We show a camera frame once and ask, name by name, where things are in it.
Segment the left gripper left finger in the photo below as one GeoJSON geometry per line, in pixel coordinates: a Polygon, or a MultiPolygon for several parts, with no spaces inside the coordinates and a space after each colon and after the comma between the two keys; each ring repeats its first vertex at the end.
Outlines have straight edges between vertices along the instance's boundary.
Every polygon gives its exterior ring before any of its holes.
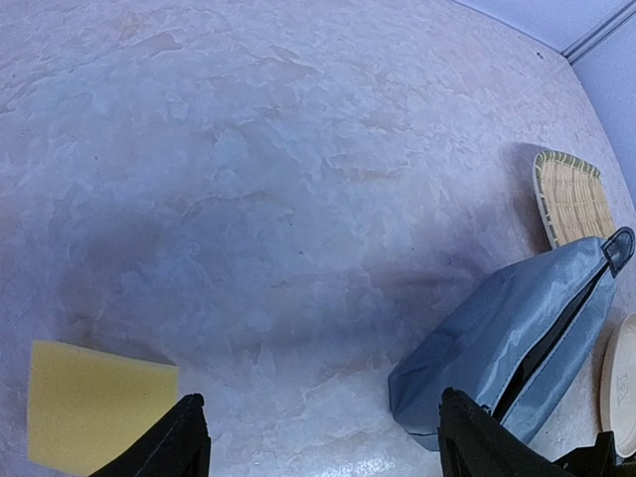
{"type": "Polygon", "coordinates": [[[208,477],[212,440],[204,405],[200,394],[182,397],[128,449],[90,477],[208,477]]]}

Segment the yellow sponge block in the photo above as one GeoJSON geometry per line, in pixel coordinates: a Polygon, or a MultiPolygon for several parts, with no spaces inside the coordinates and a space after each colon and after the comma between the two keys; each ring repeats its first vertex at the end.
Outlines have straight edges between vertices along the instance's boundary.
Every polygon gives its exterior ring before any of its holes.
{"type": "Polygon", "coordinates": [[[87,476],[123,453],[178,399],[179,369],[61,342],[33,343],[30,461],[87,476]]]}

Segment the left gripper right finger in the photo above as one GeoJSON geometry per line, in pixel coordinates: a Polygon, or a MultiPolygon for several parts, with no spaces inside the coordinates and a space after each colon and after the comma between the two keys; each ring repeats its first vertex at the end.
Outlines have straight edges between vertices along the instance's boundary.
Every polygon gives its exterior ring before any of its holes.
{"type": "Polygon", "coordinates": [[[506,430],[461,390],[448,388],[439,407],[444,476],[568,476],[506,430]]]}

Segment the grey zip pouch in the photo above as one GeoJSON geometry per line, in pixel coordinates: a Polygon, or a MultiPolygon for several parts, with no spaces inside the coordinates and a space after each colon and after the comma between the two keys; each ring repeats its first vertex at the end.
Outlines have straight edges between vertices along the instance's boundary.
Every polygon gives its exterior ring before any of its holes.
{"type": "Polygon", "coordinates": [[[623,227],[494,272],[391,372],[394,420],[437,450],[441,396],[453,388],[529,443],[592,351],[634,250],[623,227]]]}

